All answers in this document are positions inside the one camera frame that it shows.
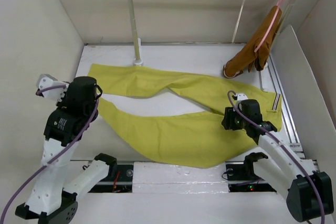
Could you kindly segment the yellow trousers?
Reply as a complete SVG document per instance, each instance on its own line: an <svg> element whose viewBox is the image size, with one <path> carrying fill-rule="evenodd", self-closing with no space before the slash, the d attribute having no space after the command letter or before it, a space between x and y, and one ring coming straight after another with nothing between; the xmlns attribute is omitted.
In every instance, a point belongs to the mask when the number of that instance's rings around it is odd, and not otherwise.
<svg viewBox="0 0 336 224"><path fill-rule="evenodd" d="M255 147L245 131L225 130L221 122L230 106L230 90L255 99L265 121L280 129L279 93L252 85L195 73L163 71L147 67L93 64L88 75L106 94L149 98L164 89L206 106L206 110L174 116L138 116L99 100L101 117L133 149L159 163L210 168Z"/></svg>

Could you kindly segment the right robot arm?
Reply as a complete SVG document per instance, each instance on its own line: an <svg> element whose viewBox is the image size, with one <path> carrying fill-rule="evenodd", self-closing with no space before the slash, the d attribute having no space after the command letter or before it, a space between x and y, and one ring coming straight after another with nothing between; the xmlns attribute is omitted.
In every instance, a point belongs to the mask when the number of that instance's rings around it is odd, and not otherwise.
<svg viewBox="0 0 336 224"><path fill-rule="evenodd" d="M259 103L243 93L229 97L222 126L226 130L244 130L262 148L244 159L243 173L267 182L286 201L297 222L310 222L334 212L332 182L325 172L316 170L310 159L300 158L278 137L277 128L263 120Z"/></svg>

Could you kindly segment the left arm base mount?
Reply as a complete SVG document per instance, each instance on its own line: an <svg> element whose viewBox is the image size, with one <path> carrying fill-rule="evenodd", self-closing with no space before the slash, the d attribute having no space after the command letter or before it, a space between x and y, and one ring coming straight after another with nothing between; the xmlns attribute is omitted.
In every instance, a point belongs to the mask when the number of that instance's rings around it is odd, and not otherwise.
<svg viewBox="0 0 336 224"><path fill-rule="evenodd" d="M134 162L118 162L112 175L99 181L89 193L131 193Z"/></svg>

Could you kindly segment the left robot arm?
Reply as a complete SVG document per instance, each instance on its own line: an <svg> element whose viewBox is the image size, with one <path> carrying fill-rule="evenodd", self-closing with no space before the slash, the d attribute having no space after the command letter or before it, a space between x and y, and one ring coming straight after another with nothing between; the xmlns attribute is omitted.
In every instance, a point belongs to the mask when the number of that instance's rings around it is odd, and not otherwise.
<svg viewBox="0 0 336 224"><path fill-rule="evenodd" d="M44 129L44 149L40 169L30 197L16 207L15 215L38 223L70 223L78 200L101 180L117 175L117 160L98 154L73 181L66 184L68 166L83 133L98 116L102 89L93 77L76 77L63 82L42 74L36 95L56 102Z"/></svg>

